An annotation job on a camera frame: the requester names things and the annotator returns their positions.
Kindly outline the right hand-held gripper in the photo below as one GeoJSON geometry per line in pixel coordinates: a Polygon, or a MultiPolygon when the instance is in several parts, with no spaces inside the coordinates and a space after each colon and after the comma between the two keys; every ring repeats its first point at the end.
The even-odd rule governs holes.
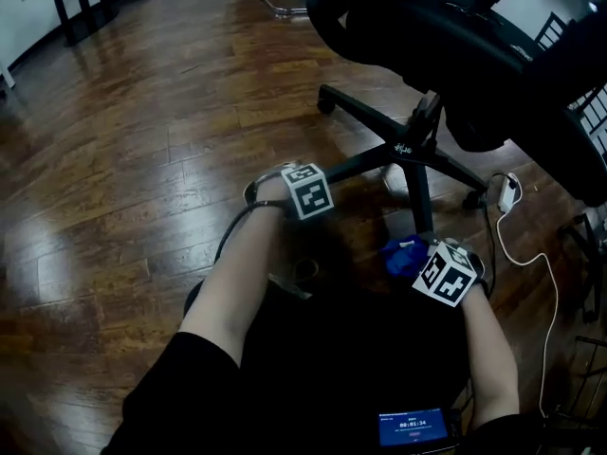
{"type": "Polygon", "coordinates": [[[438,239],[430,233],[415,235],[424,254],[413,282],[416,292],[456,307],[475,284],[482,284],[485,265],[470,247],[453,238],[438,239]]]}

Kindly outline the blue cloth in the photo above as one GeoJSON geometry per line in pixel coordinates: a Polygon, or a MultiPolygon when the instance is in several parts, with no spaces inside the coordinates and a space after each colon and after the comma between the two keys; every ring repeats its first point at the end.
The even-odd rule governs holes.
{"type": "Polygon", "coordinates": [[[388,273],[395,278],[414,279],[429,260],[429,244],[417,235],[390,240],[380,250],[388,273]]]}

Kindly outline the black office chair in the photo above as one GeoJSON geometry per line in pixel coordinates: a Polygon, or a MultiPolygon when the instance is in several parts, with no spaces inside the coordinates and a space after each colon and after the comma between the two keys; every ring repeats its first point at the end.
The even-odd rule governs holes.
{"type": "Polygon", "coordinates": [[[323,85],[318,107],[340,108],[381,139],[329,172],[340,182],[395,164],[405,174],[415,229],[430,232],[428,170],[469,187],[478,208],[488,183],[436,145],[445,123],[459,147],[482,153],[513,141],[575,199],[607,202],[607,163],[572,104],[607,84],[607,0],[569,24],[549,48],[494,10],[500,0],[306,0],[322,40],[342,58],[396,73],[432,93],[405,123],[323,85]]]}

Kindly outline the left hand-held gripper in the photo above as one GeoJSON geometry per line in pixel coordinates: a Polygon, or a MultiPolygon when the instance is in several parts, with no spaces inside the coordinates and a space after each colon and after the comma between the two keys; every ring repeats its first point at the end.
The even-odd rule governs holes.
{"type": "Polygon", "coordinates": [[[256,204],[257,186],[274,177],[281,177],[288,187],[290,198],[278,206],[286,209],[291,217],[306,220],[333,208],[325,174],[313,163],[286,162],[270,169],[245,188],[245,202],[256,204]]]}

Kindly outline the person's right forearm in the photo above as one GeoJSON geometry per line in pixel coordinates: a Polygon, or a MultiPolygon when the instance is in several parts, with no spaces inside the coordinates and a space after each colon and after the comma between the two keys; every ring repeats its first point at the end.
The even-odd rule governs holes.
{"type": "Polygon", "coordinates": [[[469,351],[473,429],[518,414],[518,369],[514,354],[483,288],[475,284],[460,302],[469,351]]]}

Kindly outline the black metal railing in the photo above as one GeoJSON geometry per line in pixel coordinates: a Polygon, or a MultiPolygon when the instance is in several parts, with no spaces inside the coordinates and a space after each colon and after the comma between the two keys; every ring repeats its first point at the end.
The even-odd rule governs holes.
{"type": "MultiPolygon", "coordinates": [[[[535,42],[547,50],[559,40],[566,26],[556,13],[551,12],[535,42]]],[[[569,109],[577,113],[583,129],[607,162],[607,82],[574,101],[569,109]]]]}

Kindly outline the black metal stand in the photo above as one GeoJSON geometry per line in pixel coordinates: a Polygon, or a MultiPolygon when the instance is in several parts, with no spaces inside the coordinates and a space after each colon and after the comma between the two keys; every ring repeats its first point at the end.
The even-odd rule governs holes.
{"type": "Polygon", "coordinates": [[[602,304],[604,266],[607,265],[607,249],[595,233],[589,210],[576,215],[568,224],[557,229],[557,237],[569,236],[585,258],[584,283],[579,293],[578,308],[584,323],[598,320],[602,304]]]}

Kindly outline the person's left forearm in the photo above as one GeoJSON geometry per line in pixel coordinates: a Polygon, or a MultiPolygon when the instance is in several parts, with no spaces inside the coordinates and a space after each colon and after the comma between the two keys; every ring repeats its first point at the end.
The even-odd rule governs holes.
{"type": "Polygon", "coordinates": [[[288,198],[280,177],[258,187],[256,199],[271,204],[253,209],[227,241],[179,328],[213,343],[236,364],[266,292],[271,251],[285,216],[276,203],[288,198]]]}

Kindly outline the white power adaptor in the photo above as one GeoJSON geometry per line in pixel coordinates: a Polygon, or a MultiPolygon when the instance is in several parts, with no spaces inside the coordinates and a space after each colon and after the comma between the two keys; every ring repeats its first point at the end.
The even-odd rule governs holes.
{"type": "Polygon", "coordinates": [[[508,214],[521,197],[521,185],[514,173],[506,173],[498,199],[498,208],[508,214]]]}

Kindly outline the phone with blue screen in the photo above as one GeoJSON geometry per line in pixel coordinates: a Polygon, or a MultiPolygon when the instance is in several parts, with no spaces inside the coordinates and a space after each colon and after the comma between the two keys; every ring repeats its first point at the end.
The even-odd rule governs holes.
{"type": "Polygon", "coordinates": [[[383,413],[378,416],[377,427],[383,447],[424,445],[450,438],[441,409],[383,413]]]}

